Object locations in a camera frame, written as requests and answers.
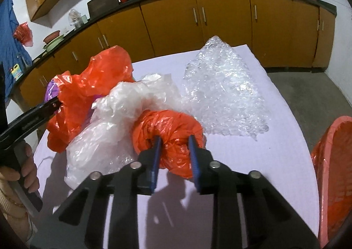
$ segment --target black handheld tool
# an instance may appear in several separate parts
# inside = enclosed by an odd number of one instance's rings
[[[117,173],[91,173],[46,220],[30,248],[102,248],[107,201],[113,194],[108,248],[138,249],[137,195],[154,193],[161,145],[156,137],[151,149]],[[313,232],[260,172],[231,171],[198,148],[194,136],[189,137],[188,148],[197,191],[214,195],[212,249],[319,248]],[[242,237],[239,193],[246,237]]]
[[[8,125],[5,105],[5,73],[2,64],[0,65],[0,84],[0,166],[13,168],[21,174],[21,166],[27,159],[26,142],[23,139],[48,121],[61,103],[57,98],[53,98],[23,113]],[[9,182],[9,184],[29,214],[35,216],[43,207],[39,192],[29,193],[24,187],[22,175],[18,181]]]

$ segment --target red plastic bag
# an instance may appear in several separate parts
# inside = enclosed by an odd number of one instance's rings
[[[20,24],[15,29],[13,37],[18,39],[24,46],[33,46],[33,33],[27,22]]]
[[[203,148],[203,129],[200,123],[192,116],[173,110],[145,110],[132,129],[136,153],[151,148],[156,135],[163,140],[160,168],[167,168],[173,174],[191,178],[188,137],[194,135],[198,146]]]
[[[62,105],[47,126],[49,149],[63,152],[87,124],[94,100],[109,94],[121,81],[134,82],[132,71],[128,53],[120,46],[113,46],[92,57],[80,75],[66,71],[55,76]]]
[[[352,210],[352,118],[337,118],[314,147],[311,158],[320,199],[318,239],[323,248]]]

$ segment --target cabinet handle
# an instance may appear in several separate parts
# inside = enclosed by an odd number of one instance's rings
[[[44,78],[44,81],[45,81],[45,83],[46,83],[46,85],[47,85],[47,84],[48,84],[48,81],[46,80],[45,76],[42,75],[42,77]]]
[[[108,40],[106,39],[105,35],[103,35],[103,39],[105,40],[106,46],[109,48]]]
[[[197,14],[196,14],[196,9],[193,8],[193,13],[194,13],[194,20],[196,21],[196,24],[198,23],[197,20]]]
[[[74,59],[75,59],[76,61],[78,61],[77,55],[75,54],[74,51],[72,52],[72,55],[73,55]]]
[[[207,18],[205,17],[204,7],[202,7],[204,23],[207,24]]]
[[[40,83],[43,85],[43,87],[45,88],[46,86],[44,85],[43,81],[39,78]]]
[[[104,50],[104,46],[103,46],[103,44],[101,43],[101,40],[100,40],[99,37],[98,37],[98,40],[99,40],[99,43],[100,43],[101,48]]]

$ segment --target brown bowl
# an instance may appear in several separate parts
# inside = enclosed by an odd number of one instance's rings
[[[57,38],[60,35],[60,31],[55,31],[53,33],[51,33],[50,35],[48,35],[45,39],[43,39],[43,41],[48,44],[50,43],[53,39]]]

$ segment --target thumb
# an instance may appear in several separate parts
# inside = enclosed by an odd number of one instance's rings
[[[19,180],[20,174],[12,168],[0,167],[0,179],[8,181]]]

